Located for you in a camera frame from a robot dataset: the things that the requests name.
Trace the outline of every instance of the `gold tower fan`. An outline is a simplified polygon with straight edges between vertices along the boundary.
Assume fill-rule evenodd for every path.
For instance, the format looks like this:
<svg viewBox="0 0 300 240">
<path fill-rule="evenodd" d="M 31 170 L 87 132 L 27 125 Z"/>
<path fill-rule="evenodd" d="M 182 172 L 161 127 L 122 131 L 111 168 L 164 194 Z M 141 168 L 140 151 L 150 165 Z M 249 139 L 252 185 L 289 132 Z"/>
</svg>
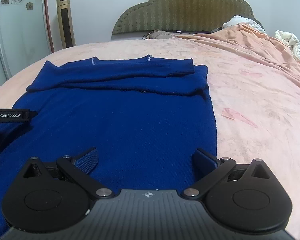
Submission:
<svg viewBox="0 0 300 240">
<path fill-rule="evenodd" d="M 70 0 L 57 0 L 57 12 L 62 47 L 69 48 L 75 46 Z"/>
</svg>

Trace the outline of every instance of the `upholstered headboard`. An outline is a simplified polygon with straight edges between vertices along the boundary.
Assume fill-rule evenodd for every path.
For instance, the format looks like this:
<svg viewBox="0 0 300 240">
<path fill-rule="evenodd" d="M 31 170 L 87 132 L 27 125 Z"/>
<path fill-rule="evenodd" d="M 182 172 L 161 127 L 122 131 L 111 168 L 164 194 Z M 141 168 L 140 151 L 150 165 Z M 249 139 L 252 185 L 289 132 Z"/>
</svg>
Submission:
<svg viewBox="0 0 300 240">
<path fill-rule="evenodd" d="M 155 29 L 211 31 L 235 15 L 259 23 L 244 0 L 149 0 L 126 10 L 112 34 Z"/>
</svg>

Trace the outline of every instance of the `blue sweater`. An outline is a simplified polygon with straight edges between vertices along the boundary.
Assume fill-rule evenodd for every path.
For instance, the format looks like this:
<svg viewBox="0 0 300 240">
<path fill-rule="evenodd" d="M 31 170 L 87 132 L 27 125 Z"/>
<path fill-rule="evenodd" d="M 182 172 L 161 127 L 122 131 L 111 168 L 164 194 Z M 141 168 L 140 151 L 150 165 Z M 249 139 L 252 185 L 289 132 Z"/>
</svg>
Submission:
<svg viewBox="0 0 300 240">
<path fill-rule="evenodd" d="M 217 153 L 207 71 L 191 59 L 149 55 L 60 68 L 47 61 L 14 105 L 38 115 L 30 124 L 0 124 L 0 205 L 29 157 L 51 162 L 90 147 L 99 152 L 90 176 L 114 192 L 191 185 L 199 179 L 195 149 Z M 0 235 L 7 229 L 0 208 Z"/>
</svg>

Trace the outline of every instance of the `green headboard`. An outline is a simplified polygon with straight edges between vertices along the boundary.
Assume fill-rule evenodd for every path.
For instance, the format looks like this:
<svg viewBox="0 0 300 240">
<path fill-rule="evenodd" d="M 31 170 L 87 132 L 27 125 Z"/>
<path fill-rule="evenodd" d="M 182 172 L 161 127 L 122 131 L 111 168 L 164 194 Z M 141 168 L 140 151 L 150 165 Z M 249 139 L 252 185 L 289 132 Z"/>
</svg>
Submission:
<svg viewBox="0 0 300 240">
<path fill-rule="evenodd" d="M 149 0 L 126 10 L 115 24 L 112 34 L 156 29 L 211 31 L 235 15 L 260 24 L 244 0 Z"/>
</svg>

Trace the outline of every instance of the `pink bedsheet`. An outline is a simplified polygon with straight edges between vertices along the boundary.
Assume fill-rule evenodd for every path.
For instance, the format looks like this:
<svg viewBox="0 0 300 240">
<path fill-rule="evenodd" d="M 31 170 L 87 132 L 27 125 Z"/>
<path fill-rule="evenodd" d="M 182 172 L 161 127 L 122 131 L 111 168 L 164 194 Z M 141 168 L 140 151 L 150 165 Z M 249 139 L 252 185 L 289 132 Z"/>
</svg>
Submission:
<svg viewBox="0 0 300 240">
<path fill-rule="evenodd" d="M 300 64 L 287 46 L 246 25 L 215 34 L 113 41 L 64 49 L 32 64 L 2 85 L 0 107 L 12 107 L 46 60 L 62 65 L 93 56 L 111 60 L 147 54 L 192 58 L 194 64 L 208 66 L 218 157 L 228 156 L 238 163 L 264 159 L 292 199 L 287 230 L 300 239 Z"/>
</svg>

